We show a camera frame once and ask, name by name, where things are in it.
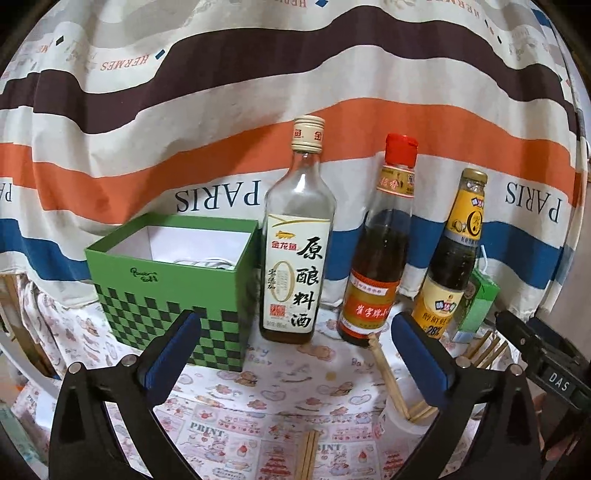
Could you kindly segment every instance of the green box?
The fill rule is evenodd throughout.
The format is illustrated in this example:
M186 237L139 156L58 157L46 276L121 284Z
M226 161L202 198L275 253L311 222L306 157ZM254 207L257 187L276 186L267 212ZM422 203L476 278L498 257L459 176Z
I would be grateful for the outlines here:
M146 213L88 247L86 259L118 341L143 350L193 310L202 337L189 363L239 372L256 308L257 245L255 220ZM187 264L213 257L234 269Z
M464 296L460 300L453 322L449 327L449 338L456 343L469 343L480 328L491 309L499 286L488 275L475 268L472 270Z

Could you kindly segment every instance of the blue stripe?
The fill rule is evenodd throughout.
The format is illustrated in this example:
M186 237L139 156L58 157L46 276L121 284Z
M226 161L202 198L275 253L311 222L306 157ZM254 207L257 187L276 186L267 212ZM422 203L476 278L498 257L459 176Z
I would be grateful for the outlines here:
M326 279L342 280L349 276L361 226L355 230L334 231L326 256Z
M428 267L443 226L444 223L413 216L408 263L417 268ZM546 288L562 250L503 222L484 223L481 241L489 258L503 262L522 281L535 288Z
M71 260L61 253L57 243L38 238L25 238L18 222L0 219L0 253L20 252L43 280L88 280L90 272L84 260Z
M552 24L550 23L550 20L548 19L548 17L546 17L546 15L544 15L543 12L541 12L540 10L537 10L535 8L532 8L531 10L534 13L535 17L538 19L538 22L540 22L540 25L543 25L544 27L552 28Z
M441 237L444 223L431 222L413 216L411 221L408 263L427 268ZM341 280L349 274L359 231L335 232L327 266L329 280ZM558 262L562 248L551 247L516 226L503 222L488 222L482 228L482 243L489 258L503 262L525 283L545 288L548 281L562 278Z
M443 223L412 217L409 264L417 268L428 267L443 226ZM328 280L347 278L360 232L361 227L333 232L327 254ZM564 283L572 264L571 248L567 247L563 255L562 248L551 247L507 223L485 223L482 243L489 258L503 262L522 281L535 288L545 288L551 279ZM10 251L25 254L31 267L43 280L77 281L90 278L86 261L67 258L55 242L23 237L14 219L0 219L0 252Z

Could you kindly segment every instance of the open box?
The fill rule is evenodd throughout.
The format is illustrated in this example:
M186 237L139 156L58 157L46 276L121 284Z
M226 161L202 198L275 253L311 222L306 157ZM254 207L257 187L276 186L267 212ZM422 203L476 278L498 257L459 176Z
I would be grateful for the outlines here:
M117 340L143 350L190 309L202 318L202 336L189 362L240 371L256 308L257 232L255 220L146 213L88 247ZM235 266L187 264L208 258Z

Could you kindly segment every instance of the fish logo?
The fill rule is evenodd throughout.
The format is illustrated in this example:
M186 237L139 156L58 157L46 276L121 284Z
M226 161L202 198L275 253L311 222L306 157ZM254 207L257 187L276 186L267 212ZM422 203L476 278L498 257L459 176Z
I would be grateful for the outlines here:
M289 233L289 232L283 232L281 230L279 230L275 236L277 238L282 238L282 239L290 239L290 238L294 238L296 235L294 233Z

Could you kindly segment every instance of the white cup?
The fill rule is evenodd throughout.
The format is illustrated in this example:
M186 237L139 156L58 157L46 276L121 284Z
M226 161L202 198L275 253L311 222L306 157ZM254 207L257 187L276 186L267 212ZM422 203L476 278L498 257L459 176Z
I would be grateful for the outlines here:
M409 410L423 399L412 378L400 378L397 382ZM433 413L416 423L408 421L398 412L394 402L388 397L386 399L386 408L379 416L378 433L380 436L388 433L388 436L398 436L400 434L400 436L422 437L429 430L435 416L436 413Z

